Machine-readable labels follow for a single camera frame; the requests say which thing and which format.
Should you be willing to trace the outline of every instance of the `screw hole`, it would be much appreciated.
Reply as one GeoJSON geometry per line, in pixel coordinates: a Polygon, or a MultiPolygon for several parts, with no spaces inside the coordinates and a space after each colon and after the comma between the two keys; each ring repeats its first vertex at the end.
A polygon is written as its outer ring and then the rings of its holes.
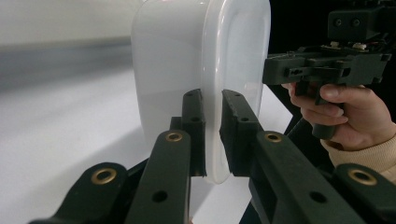
{"type": "Polygon", "coordinates": [[[335,19],[333,24],[335,27],[338,27],[343,24],[343,21],[341,21],[341,19],[335,19]]]}
{"type": "Polygon", "coordinates": [[[282,138],[275,134],[275,133],[268,133],[265,135],[265,138],[270,141],[270,142],[274,142],[274,143],[278,143],[282,140],[282,138]]]}
{"type": "Polygon", "coordinates": [[[311,197],[312,200],[314,200],[317,203],[326,203],[327,202],[327,198],[319,192],[312,191],[309,193],[309,196],[311,197]]]}
{"type": "Polygon", "coordinates": [[[361,25],[361,21],[359,20],[359,19],[353,19],[351,22],[350,22],[350,25],[352,26],[352,27],[358,27],[358,26],[360,26],[361,25]]]}
{"type": "Polygon", "coordinates": [[[155,203],[162,203],[167,198],[168,198],[168,194],[163,190],[157,191],[152,195],[152,201],[154,201],[155,203]]]}
{"type": "Polygon", "coordinates": [[[363,170],[353,169],[348,172],[349,177],[353,180],[367,186],[376,185],[376,178],[363,170]]]}
{"type": "Polygon", "coordinates": [[[112,168],[103,168],[93,173],[91,182],[95,185],[104,185],[116,178],[117,171],[112,168]]]}
{"type": "Polygon", "coordinates": [[[183,138],[183,135],[180,133],[169,133],[166,135],[166,141],[168,142],[178,142],[183,138]]]}

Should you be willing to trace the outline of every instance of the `finger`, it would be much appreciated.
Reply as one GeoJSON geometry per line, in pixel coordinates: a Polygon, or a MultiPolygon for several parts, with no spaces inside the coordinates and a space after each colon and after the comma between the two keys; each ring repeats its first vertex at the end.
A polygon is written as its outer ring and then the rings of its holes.
{"type": "Polygon", "coordinates": [[[348,103],[357,108],[372,107],[374,102],[377,102],[375,93],[363,86],[346,87],[327,84],[320,89],[320,96],[332,103],[348,103]]]}
{"type": "Polygon", "coordinates": [[[301,108],[301,114],[303,115],[303,118],[311,124],[322,124],[322,125],[333,126],[333,125],[343,124],[348,121],[348,118],[345,116],[331,117],[305,108],[301,108]]]}
{"type": "Polygon", "coordinates": [[[295,90],[295,87],[291,83],[289,83],[289,85],[285,85],[285,87],[289,91],[290,97],[295,95],[296,90],[295,90]]]}
{"type": "Polygon", "coordinates": [[[338,118],[344,114],[344,110],[338,105],[315,105],[315,100],[307,96],[291,96],[290,100],[292,104],[300,108],[311,110],[325,116],[338,118]]]}
{"type": "Polygon", "coordinates": [[[284,83],[284,84],[280,84],[283,88],[285,89],[290,89],[291,88],[291,83],[284,83]]]}
{"type": "Polygon", "coordinates": [[[344,125],[337,126],[334,136],[332,137],[332,141],[336,143],[343,143],[341,148],[345,149],[346,145],[354,146],[361,142],[361,134],[354,131],[349,123],[345,123],[344,125]]]}

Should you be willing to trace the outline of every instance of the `black handle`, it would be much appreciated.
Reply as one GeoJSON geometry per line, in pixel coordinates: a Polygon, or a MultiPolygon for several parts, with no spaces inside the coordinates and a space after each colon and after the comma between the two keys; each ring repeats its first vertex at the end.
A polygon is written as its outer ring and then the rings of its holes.
{"type": "Polygon", "coordinates": [[[335,131],[335,126],[327,126],[327,125],[323,125],[323,124],[314,124],[314,128],[312,130],[312,134],[316,138],[328,140],[328,139],[332,138],[332,136],[334,135],[334,131],[335,131]]]}

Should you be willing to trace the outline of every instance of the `white plastic container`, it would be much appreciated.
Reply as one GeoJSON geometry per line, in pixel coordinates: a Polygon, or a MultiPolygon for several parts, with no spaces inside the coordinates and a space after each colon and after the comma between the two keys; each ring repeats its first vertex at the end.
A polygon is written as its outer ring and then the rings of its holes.
{"type": "Polygon", "coordinates": [[[219,138],[221,91],[245,95],[256,115],[270,34],[268,0],[148,0],[132,31],[139,112],[150,148],[181,116],[183,94],[201,89],[206,179],[230,174],[219,138]]]}

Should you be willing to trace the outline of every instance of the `black mechanical part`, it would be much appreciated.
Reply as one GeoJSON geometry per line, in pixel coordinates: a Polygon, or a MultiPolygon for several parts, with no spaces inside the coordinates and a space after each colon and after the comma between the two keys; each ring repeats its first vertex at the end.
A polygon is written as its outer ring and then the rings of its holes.
{"type": "Polygon", "coordinates": [[[250,177],[262,223],[364,223],[287,136],[262,130],[244,98],[223,91],[220,133],[233,174],[250,177]]]}
{"type": "Polygon", "coordinates": [[[250,143],[262,126],[242,94],[229,90],[222,94],[220,137],[229,168],[235,176],[249,176],[253,150],[250,143]]]}
{"type": "Polygon", "coordinates": [[[104,162],[82,174],[54,216],[31,224],[122,223],[131,200],[126,169],[104,162]]]}
{"type": "Polygon", "coordinates": [[[367,223],[396,223],[396,188],[384,176],[362,165],[342,164],[332,182],[367,223]]]}
{"type": "Polygon", "coordinates": [[[311,134],[312,126],[305,119],[300,119],[293,129],[285,134],[291,142],[315,167],[332,173],[334,166],[329,158],[329,152],[323,148],[320,139],[311,134]]]}
{"type": "Polygon", "coordinates": [[[260,132],[257,141],[255,156],[276,194],[276,206],[280,202],[280,208],[289,212],[288,221],[364,223],[288,137],[281,133],[260,132]]]}
{"type": "Polygon", "coordinates": [[[190,155],[186,132],[158,136],[125,224],[189,223],[190,155]]]}
{"type": "Polygon", "coordinates": [[[139,185],[140,178],[142,177],[143,172],[145,171],[146,165],[148,164],[149,159],[145,159],[139,162],[136,166],[132,167],[128,170],[128,180],[131,186],[131,197],[134,199],[134,195],[136,194],[137,186],[139,185]]]}
{"type": "MultiPolygon", "coordinates": [[[[306,94],[310,82],[317,82],[319,88],[328,83],[347,86],[379,83],[395,46],[395,1],[346,2],[350,7],[331,11],[328,17],[328,37],[338,42],[269,55],[262,82],[268,85],[297,82],[296,95],[306,94]]],[[[317,104],[326,103],[318,93],[316,98],[317,104]]],[[[331,139],[334,130],[321,125],[314,127],[313,135],[331,139]]]]}
{"type": "MultiPolygon", "coordinates": [[[[347,86],[368,85],[379,83],[390,54],[349,54],[333,56],[332,50],[309,52],[311,48],[300,48],[297,52],[270,55],[265,61],[262,82],[268,85],[297,82],[296,95],[307,94],[310,82],[321,86],[332,83],[347,86]]],[[[319,93],[316,104],[326,104],[319,93]]],[[[331,139],[334,127],[318,126],[313,135],[321,139],[331,139]]]]}
{"type": "Polygon", "coordinates": [[[205,116],[201,90],[183,95],[181,117],[172,117],[170,129],[179,129],[191,137],[191,176],[205,176],[205,116]]]}

